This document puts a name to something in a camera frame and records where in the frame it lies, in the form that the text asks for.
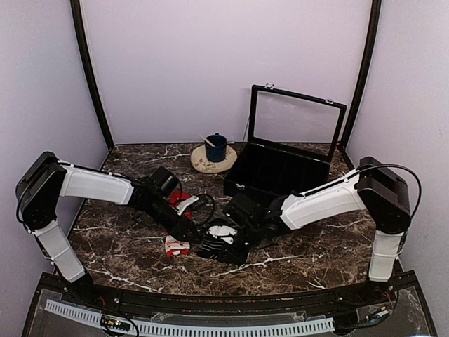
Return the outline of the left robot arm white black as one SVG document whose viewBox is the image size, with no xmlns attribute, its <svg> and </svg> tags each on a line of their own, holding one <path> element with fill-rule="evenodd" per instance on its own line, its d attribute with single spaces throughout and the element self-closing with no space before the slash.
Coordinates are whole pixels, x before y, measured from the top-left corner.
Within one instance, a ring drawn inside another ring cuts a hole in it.
<svg viewBox="0 0 449 337">
<path fill-rule="evenodd" d="M 198 244 L 203 239 L 199 226 L 184 215 L 196 197 L 178 205 L 168 200 L 179 183 L 164 167 L 135 179 L 77 166 L 43 152 L 16 185 L 16 218 L 35 236 L 63 279 L 73 284 L 73 297 L 92 306 L 99 291 L 87 281 L 88 272 L 58 224 L 59 199 L 79 197 L 131 207 L 146 213 L 176 240 Z"/>
</svg>

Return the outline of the black white striped sock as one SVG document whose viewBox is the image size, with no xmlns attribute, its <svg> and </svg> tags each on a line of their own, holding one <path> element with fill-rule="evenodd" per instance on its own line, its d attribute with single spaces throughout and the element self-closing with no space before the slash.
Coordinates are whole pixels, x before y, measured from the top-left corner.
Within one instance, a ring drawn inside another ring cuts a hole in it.
<svg viewBox="0 0 449 337">
<path fill-rule="evenodd" d="M 207 224 L 205 230 L 203 231 L 203 239 L 199 246 L 199 250 L 196 252 L 197 256 L 200 258 L 218 259 L 222 250 L 231 245 L 227 244 L 221 239 L 214 239 L 211 235 L 208 234 L 208 228 L 213 225 L 229 226 L 229 223 L 225 219 L 217 218 Z"/>
</svg>

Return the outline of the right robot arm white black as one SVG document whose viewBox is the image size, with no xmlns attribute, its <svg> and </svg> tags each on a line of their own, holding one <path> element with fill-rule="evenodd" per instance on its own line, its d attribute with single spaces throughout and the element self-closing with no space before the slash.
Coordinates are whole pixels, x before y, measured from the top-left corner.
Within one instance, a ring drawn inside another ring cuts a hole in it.
<svg viewBox="0 0 449 337">
<path fill-rule="evenodd" d="M 237 194 L 224 208 L 220 225 L 211 225 L 208 234 L 224 242 L 222 255 L 230 263 L 246 262 L 250 247 L 300 230 L 326 218 L 366 210 L 375 222 L 375 238 L 368 278 L 358 289 L 358 299 L 372 305 L 384 295 L 393 272 L 399 246 L 413 216 L 407 182 L 394 173 L 395 164 L 381 164 L 364 157 L 358 168 L 341 178 L 301 193 L 276 198 L 268 207 Z"/>
</svg>

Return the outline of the red Santa Christmas sock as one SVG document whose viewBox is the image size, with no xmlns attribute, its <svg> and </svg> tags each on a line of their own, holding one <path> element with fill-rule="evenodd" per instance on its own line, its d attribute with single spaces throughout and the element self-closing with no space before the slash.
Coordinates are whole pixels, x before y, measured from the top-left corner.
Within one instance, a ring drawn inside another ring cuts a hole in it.
<svg viewBox="0 0 449 337">
<path fill-rule="evenodd" d="M 170 195 L 170 202 L 174 202 L 175 206 L 177 206 L 180 202 L 179 199 L 186 200 L 190 198 L 191 195 L 181 191 L 174 191 Z M 165 252 L 166 256 L 171 258 L 173 256 L 182 256 L 187 255 L 190 251 L 190 244 L 188 242 L 182 242 L 175 239 L 168 232 L 166 232 L 165 238 Z"/>
</svg>

